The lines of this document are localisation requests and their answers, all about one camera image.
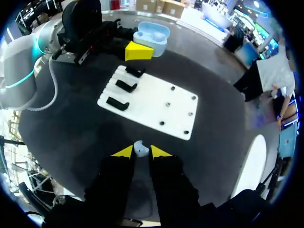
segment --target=white cable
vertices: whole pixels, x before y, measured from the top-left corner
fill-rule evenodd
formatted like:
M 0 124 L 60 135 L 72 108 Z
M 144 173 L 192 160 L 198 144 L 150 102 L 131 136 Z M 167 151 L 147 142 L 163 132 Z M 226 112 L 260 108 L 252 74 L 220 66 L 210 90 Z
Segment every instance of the white cable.
M 55 77 L 55 73 L 54 73 L 53 59 L 52 59 L 52 57 L 50 57 L 49 60 L 48 60 L 48 67 L 49 67 L 49 71 L 51 73 L 51 76 L 52 76 L 52 79 L 53 79 L 53 83 L 54 83 L 54 88 L 55 88 L 54 97 L 53 97 L 53 99 L 51 100 L 50 103 L 48 103 L 47 105 L 45 105 L 43 107 L 40 107 L 40 108 L 27 108 L 30 111 L 37 112 L 37 111 L 45 110 L 45 109 L 49 108 L 55 102 L 55 100 L 57 98 L 57 95 L 58 95 L 58 83 L 57 83 L 57 80 L 56 80 L 56 77 Z

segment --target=white shirt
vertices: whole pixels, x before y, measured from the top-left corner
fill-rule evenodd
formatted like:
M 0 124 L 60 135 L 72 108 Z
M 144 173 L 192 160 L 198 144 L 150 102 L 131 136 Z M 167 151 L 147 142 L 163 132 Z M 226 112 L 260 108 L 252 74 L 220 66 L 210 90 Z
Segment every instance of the white shirt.
M 277 55 L 269 59 L 259 60 L 256 64 L 263 92 L 286 87 L 286 96 L 291 97 L 295 90 L 295 77 L 290 70 L 285 49 L 284 45 L 280 45 Z

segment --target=cardboard box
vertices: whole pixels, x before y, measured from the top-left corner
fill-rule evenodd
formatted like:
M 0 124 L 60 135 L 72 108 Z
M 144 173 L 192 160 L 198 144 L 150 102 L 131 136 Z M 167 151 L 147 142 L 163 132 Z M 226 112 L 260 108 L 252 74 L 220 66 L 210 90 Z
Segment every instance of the cardboard box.
M 156 7 L 155 7 L 155 13 L 161 14 L 164 5 L 165 5 L 165 1 L 157 0 L 156 1 Z
M 185 8 L 185 5 L 180 2 L 166 0 L 162 13 L 176 17 L 176 18 L 181 18 L 184 8 Z
M 156 6 L 156 0 L 137 0 L 136 10 L 148 13 L 154 13 Z

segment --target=black handle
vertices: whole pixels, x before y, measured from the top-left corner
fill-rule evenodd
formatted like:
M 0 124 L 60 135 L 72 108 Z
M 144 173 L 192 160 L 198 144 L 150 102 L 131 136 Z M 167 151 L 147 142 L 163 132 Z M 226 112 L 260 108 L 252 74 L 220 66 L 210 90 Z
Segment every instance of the black handle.
M 58 57 L 62 54 L 62 51 L 61 49 L 57 50 L 53 55 L 52 55 L 52 59 L 53 60 L 56 60 L 58 59 Z
M 112 97 L 109 97 L 109 98 L 107 99 L 106 102 L 107 102 L 107 104 L 109 104 L 109 105 L 111 105 L 111 106 L 113 106 L 113 107 L 119 109 L 120 111 L 125 111 L 125 110 L 127 110 L 127 108 L 128 108 L 129 105 L 130 105 L 129 102 L 123 104 L 123 103 L 120 103 L 119 101 L 117 101 L 116 99 L 114 99 L 114 98 L 112 98 Z
M 124 81 L 119 80 L 119 79 L 117 80 L 115 85 L 117 85 L 119 88 L 122 88 L 123 90 L 125 90 L 129 93 L 133 92 L 137 87 L 137 83 L 135 83 L 133 86 L 130 86 L 130 85 L 126 84 Z
M 145 68 L 139 72 L 138 70 L 136 70 L 135 68 L 133 68 L 131 66 L 127 66 L 125 70 L 127 73 L 134 75 L 137 78 L 140 78 L 146 72 Z

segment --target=light blue container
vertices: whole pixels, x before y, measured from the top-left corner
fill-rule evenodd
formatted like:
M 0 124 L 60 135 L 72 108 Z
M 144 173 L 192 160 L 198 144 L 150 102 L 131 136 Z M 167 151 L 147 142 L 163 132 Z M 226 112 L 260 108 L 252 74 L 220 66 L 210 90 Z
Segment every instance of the light blue container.
M 168 27 L 143 21 L 138 25 L 138 32 L 133 34 L 133 41 L 153 48 L 153 57 L 161 56 L 167 47 L 167 38 L 170 35 Z

